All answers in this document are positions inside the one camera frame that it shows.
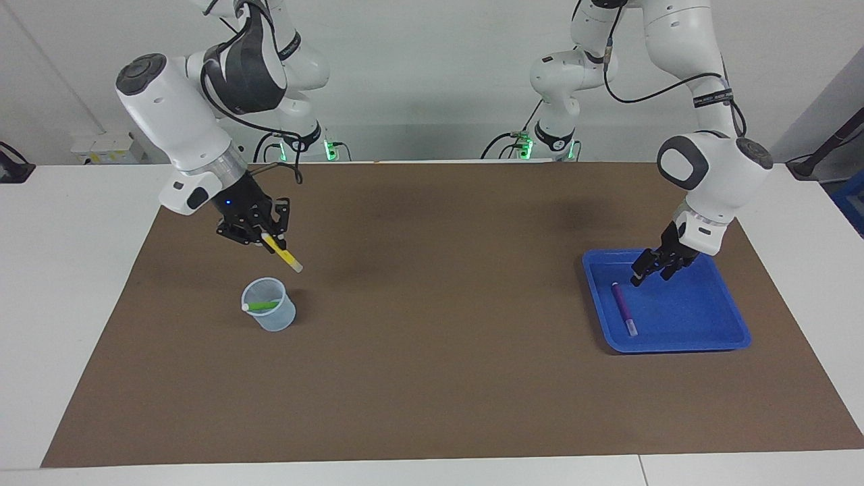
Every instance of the white table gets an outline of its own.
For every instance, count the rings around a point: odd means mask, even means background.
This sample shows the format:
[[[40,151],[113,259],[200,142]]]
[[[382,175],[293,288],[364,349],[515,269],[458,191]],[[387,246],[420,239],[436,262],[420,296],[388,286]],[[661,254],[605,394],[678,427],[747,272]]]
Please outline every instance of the white table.
[[[40,167],[25,185],[0,186],[0,485],[864,484],[864,451],[38,470],[169,171]],[[816,183],[780,166],[740,221],[861,427],[864,240]]]

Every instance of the plastic tray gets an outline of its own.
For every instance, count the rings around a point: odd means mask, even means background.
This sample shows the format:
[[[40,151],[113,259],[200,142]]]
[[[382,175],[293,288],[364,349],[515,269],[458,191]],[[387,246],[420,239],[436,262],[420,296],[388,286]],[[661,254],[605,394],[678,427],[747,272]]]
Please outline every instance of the plastic tray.
[[[655,274],[637,288],[630,284],[630,265],[642,252],[593,250],[582,258],[609,346],[620,353],[669,353],[750,345],[750,331],[710,257],[700,255],[668,282]],[[613,282],[621,284],[638,336],[627,333]]]

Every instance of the brown table surface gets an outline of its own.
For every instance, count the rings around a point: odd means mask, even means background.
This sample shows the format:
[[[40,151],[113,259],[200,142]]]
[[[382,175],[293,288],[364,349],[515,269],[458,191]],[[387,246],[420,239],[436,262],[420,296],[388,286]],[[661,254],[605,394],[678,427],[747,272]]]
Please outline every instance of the brown table surface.
[[[749,349],[605,344],[580,259],[658,243],[683,193],[653,165],[304,174],[261,176],[300,275],[209,206],[159,213],[44,467],[864,447],[737,223],[716,263]],[[297,305],[283,332],[239,309],[262,276]]]

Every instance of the plastic cup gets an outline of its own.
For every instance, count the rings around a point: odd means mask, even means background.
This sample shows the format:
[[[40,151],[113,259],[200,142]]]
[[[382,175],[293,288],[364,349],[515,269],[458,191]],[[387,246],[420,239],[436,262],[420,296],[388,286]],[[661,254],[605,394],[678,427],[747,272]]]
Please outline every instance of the plastic cup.
[[[240,306],[257,302],[278,302],[274,309],[246,311],[246,314],[254,317],[265,330],[277,332],[294,322],[297,308],[288,298],[288,294],[285,293],[285,285],[282,285],[282,282],[275,278],[259,278],[246,286],[246,290],[243,291],[243,296],[240,298]]]

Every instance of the yellow marker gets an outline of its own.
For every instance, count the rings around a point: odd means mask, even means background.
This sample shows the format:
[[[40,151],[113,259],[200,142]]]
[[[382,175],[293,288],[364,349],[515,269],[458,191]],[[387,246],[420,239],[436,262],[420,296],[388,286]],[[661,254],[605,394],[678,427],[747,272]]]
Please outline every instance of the yellow marker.
[[[295,272],[300,273],[303,271],[303,265],[301,265],[301,263],[297,261],[296,258],[294,258],[294,255],[292,255],[291,252],[280,248],[279,245],[276,244],[276,240],[273,240],[273,237],[270,236],[269,233],[261,233],[261,239],[264,240],[264,243],[266,243],[267,246],[272,248],[277,255],[279,255],[283,260],[285,260],[285,263],[290,265]]]

